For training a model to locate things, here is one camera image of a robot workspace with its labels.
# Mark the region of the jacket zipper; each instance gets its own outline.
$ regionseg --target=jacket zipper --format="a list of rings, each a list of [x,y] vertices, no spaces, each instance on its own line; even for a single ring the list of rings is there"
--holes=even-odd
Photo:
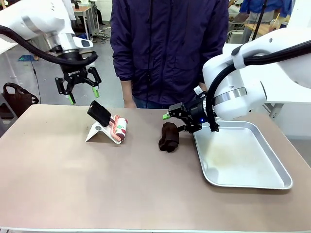
[[[170,30],[171,30],[171,23],[172,23],[172,14],[173,14],[173,5],[174,5],[174,0],[170,0],[170,15],[169,15],[169,23],[168,23],[168,27],[167,27],[167,33],[166,33],[166,41],[165,41],[165,50],[164,50],[164,55],[163,55],[163,62],[162,62],[162,67],[161,67],[161,76],[160,76],[160,92],[159,92],[159,97],[158,97],[158,101],[160,102],[160,98],[162,95],[162,91],[163,91],[163,75],[164,75],[164,68],[165,68],[165,64],[166,64],[166,57],[167,57],[167,46],[169,43],[169,39],[170,39]]]

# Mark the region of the jacket sleeve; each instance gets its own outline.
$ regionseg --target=jacket sleeve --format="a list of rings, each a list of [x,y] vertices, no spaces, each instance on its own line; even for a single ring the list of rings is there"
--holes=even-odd
[[[280,16],[286,18],[292,14],[292,0],[282,0]]]
[[[212,57],[223,54],[229,25],[229,12],[227,0],[216,0],[213,13],[204,33],[201,49],[199,82],[204,83],[202,68],[205,62]]]
[[[242,2],[241,8],[240,8],[240,12],[241,13],[247,13],[248,12],[248,8],[249,8],[249,0],[244,0]]]
[[[121,81],[132,79],[134,74],[131,48],[131,22],[127,0],[112,0],[111,38],[113,65]]]

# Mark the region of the drawstring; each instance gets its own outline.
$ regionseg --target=drawstring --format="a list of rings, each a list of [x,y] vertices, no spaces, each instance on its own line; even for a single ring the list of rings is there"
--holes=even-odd
[[[149,86],[151,82],[151,75],[150,75],[150,61],[151,61],[151,42],[152,42],[152,16],[153,16],[153,6],[154,0],[150,0],[150,7],[149,7],[149,51],[148,51],[148,67],[147,67],[147,98],[146,98],[146,108],[148,107],[148,97],[149,97]]]
[[[187,39],[187,34],[188,34],[188,26],[189,26],[189,11],[190,11],[190,7],[189,7],[189,1],[187,2],[187,14],[186,14],[186,27],[185,27],[185,35],[184,35],[184,39],[181,43],[181,45],[184,45]]]

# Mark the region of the bag handle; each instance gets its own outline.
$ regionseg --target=bag handle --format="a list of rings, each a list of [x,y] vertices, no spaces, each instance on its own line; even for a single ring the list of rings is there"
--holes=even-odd
[[[39,99],[37,98],[37,96],[31,94],[29,91],[27,91],[26,89],[22,88],[20,85],[17,85],[16,83],[6,83],[3,86],[3,93],[4,94],[9,94],[8,90],[6,89],[7,87],[11,87],[11,88],[15,89],[15,94],[30,94],[31,95],[31,100],[33,101],[33,104],[38,104],[39,103]]]

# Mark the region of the brown cloth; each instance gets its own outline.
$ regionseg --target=brown cloth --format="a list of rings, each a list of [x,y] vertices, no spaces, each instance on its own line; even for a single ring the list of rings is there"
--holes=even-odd
[[[178,128],[173,123],[165,123],[162,127],[162,138],[159,141],[161,151],[173,152],[179,144]]]

